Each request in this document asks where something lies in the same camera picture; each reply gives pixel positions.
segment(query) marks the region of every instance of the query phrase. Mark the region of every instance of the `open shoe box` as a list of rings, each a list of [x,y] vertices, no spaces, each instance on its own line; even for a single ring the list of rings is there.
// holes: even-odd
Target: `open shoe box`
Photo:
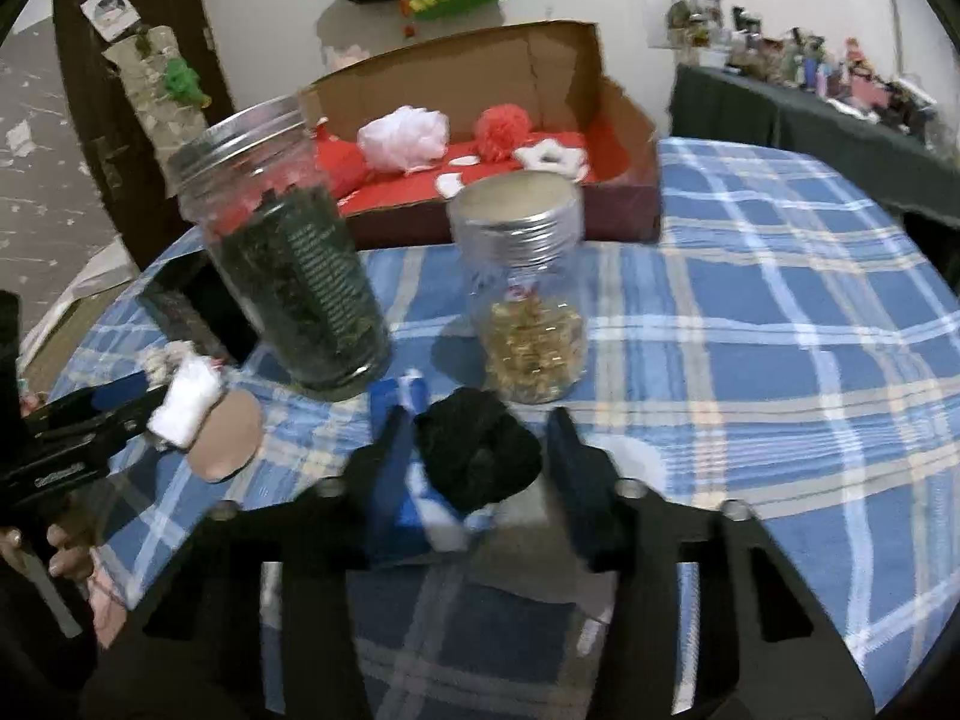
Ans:
[[[469,152],[473,126],[491,105],[516,103],[534,132],[581,138],[592,174],[584,183],[587,240],[654,242],[661,229],[661,192],[654,124],[603,75],[596,26],[540,22],[467,32],[371,57],[301,91],[309,121],[328,117],[344,140],[400,105],[445,113],[450,153]],[[376,191],[341,201],[358,248],[450,242],[445,200],[425,175],[380,177]]]

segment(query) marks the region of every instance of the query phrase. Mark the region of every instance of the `plastic jar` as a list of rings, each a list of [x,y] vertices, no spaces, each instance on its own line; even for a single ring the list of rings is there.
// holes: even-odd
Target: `plastic jar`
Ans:
[[[507,400],[563,397],[586,362],[580,187],[550,172],[470,184],[448,204],[487,372]]]
[[[355,394],[389,362],[366,271],[316,165],[296,98],[254,105],[183,146],[168,166],[227,288],[293,378]]]

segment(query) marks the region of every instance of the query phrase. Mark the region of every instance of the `beige disc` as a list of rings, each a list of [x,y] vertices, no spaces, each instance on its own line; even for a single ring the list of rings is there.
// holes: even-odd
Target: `beige disc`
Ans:
[[[222,482],[253,459],[262,439],[259,402],[246,389],[234,389],[210,412],[186,461],[205,482]]]

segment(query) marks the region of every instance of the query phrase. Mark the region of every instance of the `red yarn ball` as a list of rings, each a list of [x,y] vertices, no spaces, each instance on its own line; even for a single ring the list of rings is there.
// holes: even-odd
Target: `red yarn ball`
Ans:
[[[488,108],[473,128],[480,159],[484,162],[510,159],[514,150],[527,142],[532,127],[530,117],[520,105],[506,103]]]

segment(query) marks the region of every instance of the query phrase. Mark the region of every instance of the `dark green tablecloth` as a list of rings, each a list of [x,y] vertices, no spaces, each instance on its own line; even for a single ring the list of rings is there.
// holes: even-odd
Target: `dark green tablecloth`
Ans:
[[[680,65],[673,134],[810,154],[880,205],[960,230],[960,172],[914,138],[858,121],[814,95]]]

